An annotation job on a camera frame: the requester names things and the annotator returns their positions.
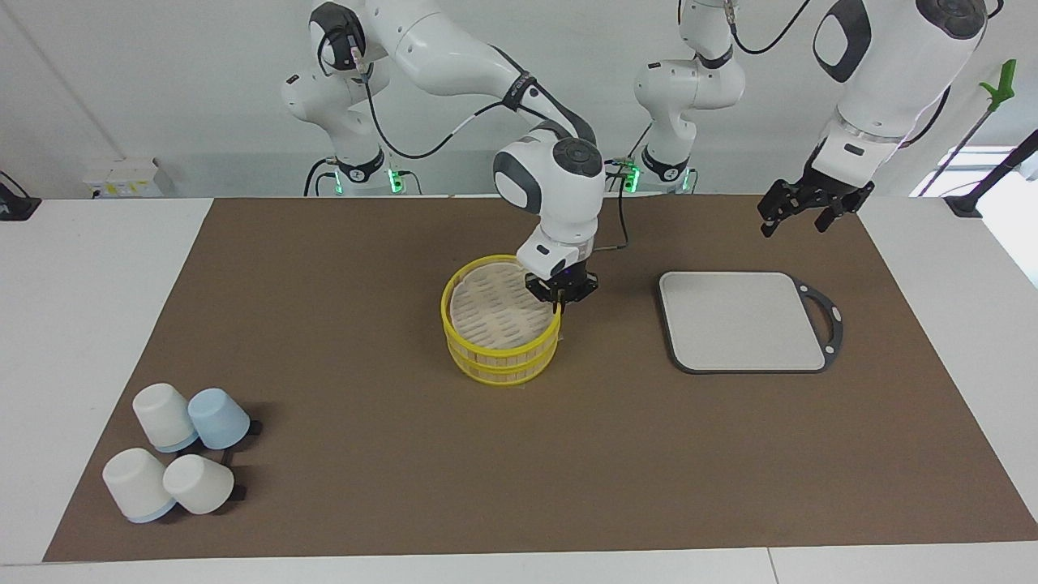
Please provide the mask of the yellow steamer lid tier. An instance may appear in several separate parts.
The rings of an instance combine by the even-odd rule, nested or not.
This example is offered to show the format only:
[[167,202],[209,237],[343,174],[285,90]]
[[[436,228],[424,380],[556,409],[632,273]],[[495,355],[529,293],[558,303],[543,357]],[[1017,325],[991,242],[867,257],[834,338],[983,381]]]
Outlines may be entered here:
[[446,281],[439,316],[449,347],[494,359],[522,358],[559,339],[561,311],[527,290],[515,255],[486,255]]

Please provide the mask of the yellow steamer base basket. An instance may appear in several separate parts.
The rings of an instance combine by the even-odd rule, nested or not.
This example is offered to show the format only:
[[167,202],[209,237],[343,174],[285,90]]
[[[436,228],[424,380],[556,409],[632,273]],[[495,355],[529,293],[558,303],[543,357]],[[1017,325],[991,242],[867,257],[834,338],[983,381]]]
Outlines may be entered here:
[[553,319],[540,336],[522,346],[482,347],[461,337],[448,323],[444,325],[446,347],[462,374],[489,387],[519,387],[541,376],[559,347],[561,321]]

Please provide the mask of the grey cutting board dark rim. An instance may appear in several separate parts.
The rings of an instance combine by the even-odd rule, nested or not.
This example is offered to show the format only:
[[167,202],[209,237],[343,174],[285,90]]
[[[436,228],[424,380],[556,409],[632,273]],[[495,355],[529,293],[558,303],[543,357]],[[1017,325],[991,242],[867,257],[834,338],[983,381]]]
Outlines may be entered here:
[[670,359],[688,374],[816,374],[844,345],[834,300],[782,271],[667,271],[656,299]]

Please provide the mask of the green tipped grabber pole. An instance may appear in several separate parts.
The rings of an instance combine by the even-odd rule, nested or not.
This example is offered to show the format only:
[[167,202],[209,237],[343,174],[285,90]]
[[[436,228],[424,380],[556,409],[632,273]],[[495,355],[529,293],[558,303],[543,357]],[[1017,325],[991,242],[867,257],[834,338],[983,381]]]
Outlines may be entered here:
[[937,167],[937,170],[935,170],[930,179],[927,180],[927,184],[924,185],[918,193],[916,193],[916,196],[923,197],[926,195],[932,185],[941,177],[946,170],[949,169],[950,163],[952,163],[959,152],[963,151],[963,149],[967,147],[972,138],[974,138],[976,133],[979,132],[979,129],[987,122],[987,119],[989,119],[990,116],[998,111],[998,108],[1000,108],[1005,102],[1008,102],[1008,100],[1015,98],[1013,81],[1016,64],[1017,60],[1014,58],[1008,59],[1007,62],[1002,64],[1000,75],[998,75],[998,85],[991,85],[986,82],[979,83],[980,88],[983,88],[989,94],[989,106],[987,106],[986,111],[984,111],[984,113],[978,118],[975,126],[972,126],[972,128],[967,131],[967,134],[965,134],[963,139],[959,141],[956,147],[953,148],[949,155],[945,156],[941,166]]

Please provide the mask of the brown table mat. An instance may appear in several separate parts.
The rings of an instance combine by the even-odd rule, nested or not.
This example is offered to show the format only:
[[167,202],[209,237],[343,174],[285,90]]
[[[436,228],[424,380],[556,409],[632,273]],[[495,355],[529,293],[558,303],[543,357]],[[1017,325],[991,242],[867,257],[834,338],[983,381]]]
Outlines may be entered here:
[[[873,240],[850,216],[760,234],[748,196],[641,197],[633,246],[564,312],[519,388],[457,370],[439,316],[462,265],[530,219],[496,200],[219,200],[45,561],[868,546],[1038,539]],[[667,271],[782,271],[846,325],[818,374],[690,376]],[[244,501],[134,525],[101,468],[144,439],[153,382],[219,387],[264,423]]]

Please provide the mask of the light blue cup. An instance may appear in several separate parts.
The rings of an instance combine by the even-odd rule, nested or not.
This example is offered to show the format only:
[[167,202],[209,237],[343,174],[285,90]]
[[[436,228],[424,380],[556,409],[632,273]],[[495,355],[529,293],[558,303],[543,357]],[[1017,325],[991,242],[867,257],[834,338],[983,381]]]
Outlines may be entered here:
[[187,406],[187,413],[208,450],[226,450],[245,439],[251,418],[224,389],[208,388]]

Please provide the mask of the plain white cup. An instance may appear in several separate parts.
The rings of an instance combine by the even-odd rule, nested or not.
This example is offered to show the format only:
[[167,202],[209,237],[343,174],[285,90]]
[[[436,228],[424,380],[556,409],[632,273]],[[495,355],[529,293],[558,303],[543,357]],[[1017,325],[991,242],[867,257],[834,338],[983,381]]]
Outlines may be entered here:
[[229,501],[236,479],[222,463],[188,454],[167,466],[162,485],[189,513],[214,513]]

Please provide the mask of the white cup blue rim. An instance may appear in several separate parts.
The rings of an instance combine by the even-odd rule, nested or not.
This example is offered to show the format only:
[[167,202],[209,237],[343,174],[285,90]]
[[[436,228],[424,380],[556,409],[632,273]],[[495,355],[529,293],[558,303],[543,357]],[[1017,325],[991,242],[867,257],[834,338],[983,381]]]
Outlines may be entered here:
[[198,432],[188,414],[188,401],[168,382],[141,389],[132,408],[142,432],[160,453],[177,453],[198,440]]
[[177,505],[163,484],[165,470],[148,450],[126,449],[106,462],[101,479],[122,517],[133,524],[144,524],[160,520]]

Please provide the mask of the white box yellow labels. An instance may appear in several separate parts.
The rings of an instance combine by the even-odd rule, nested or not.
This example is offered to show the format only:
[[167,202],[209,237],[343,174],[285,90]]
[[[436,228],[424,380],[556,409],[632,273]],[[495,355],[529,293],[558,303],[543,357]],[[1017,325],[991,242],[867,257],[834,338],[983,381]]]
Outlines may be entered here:
[[81,183],[93,199],[109,197],[174,197],[177,189],[153,157],[126,157],[119,160],[86,160]]

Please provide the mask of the black table clamp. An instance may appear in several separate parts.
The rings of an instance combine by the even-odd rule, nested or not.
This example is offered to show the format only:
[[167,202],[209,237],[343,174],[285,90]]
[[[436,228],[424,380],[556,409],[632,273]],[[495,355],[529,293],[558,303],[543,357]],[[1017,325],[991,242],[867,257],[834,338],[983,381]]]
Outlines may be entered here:
[[19,182],[0,170],[0,221],[28,221],[40,203],[40,197],[29,195]]

